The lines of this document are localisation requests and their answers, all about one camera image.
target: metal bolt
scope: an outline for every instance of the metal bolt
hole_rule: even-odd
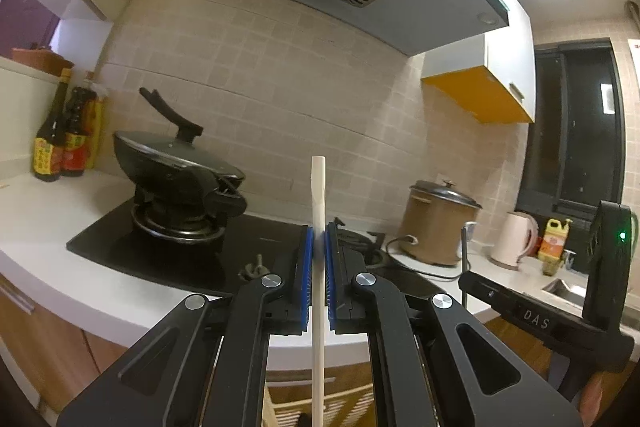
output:
[[[204,306],[204,297],[202,295],[189,295],[184,305],[187,309],[198,310]]]
[[[446,293],[437,293],[431,298],[431,300],[433,301],[433,305],[436,306],[436,308],[440,308],[443,310],[451,308],[451,305],[453,304],[453,299]]]
[[[267,288],[275,288],[276,286],[280,286],[281,283],[282,279],[275,273],[270,273],[262,277],[262,286],[267,286]]]
[[[371,286],[376,281],[376,276],[372,273],[362,272],[356,275],[356,283],[360,286]]]

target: wooden stick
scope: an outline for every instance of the wooden stick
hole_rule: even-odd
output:
[[[314,227],[311,285],[311,425],[322,427],[324,409],[324,156],[311,158],[311,210]]]

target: kitchen sink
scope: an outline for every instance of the kitchen sink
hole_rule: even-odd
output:
[[[555,279],[542,290],[580,307],[583,306],[584,298],[587,295],[587,288],[568,283],[562,279]],[[622,311],[622,318],[620,318],[620,324],[640,331],[640,310],[625,306]]]

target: pot lid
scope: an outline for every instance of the pot lid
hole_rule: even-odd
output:
[[[133,149],[145,153],[161,163],[172,164],[178,168],[204,167],[218,176],[244,180],[244,172],[237,167],[183,140],[145,131],[116,131],[114,135]]]
[[[415,182],[415,185],[411,185],[410,188],[414,190],[420,190],[421,192],[426,192],[443,200],[452,201],[452,203],[460,203],[466,206],[472,206],[474,208],[482,208],[482,205],[480,205],[473,198],[467,196],[466,194],[462,194],[461,192],[453,190],[453,183],[445,183],[445,185],[440,185],[434,182],[418,180],[417,182]]]

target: white countertop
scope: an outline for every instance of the white countertop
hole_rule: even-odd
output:
[[[87,171],[81,178],[44,183],[31,174],[0,182],[0,273],[31,299],[52,313],[108,341],[131,346],[189,292],[132,277],[92,263],[66,250],[66,242],[133,195],[122,178]],[[439,268],[399,257],[421,270],[457,274],[459,268]],[[537,270],[510,271],[479,255],[470,256],[473,270],[514,290],[564,308],[576,315],[580,308],[542,292],[552,278]],[[564,279],[578,277],[562,273]],[[460,300],[458,282],[433,280]],[[487,322],[497,313],[473,297],[468,309]],[[327,367],[369,360],[365,334],[336,335],[326,327]],[[636,339],[640,333],[625,328]],[[284,371],[311,367],[311,335],[272,335],[268,369]]]

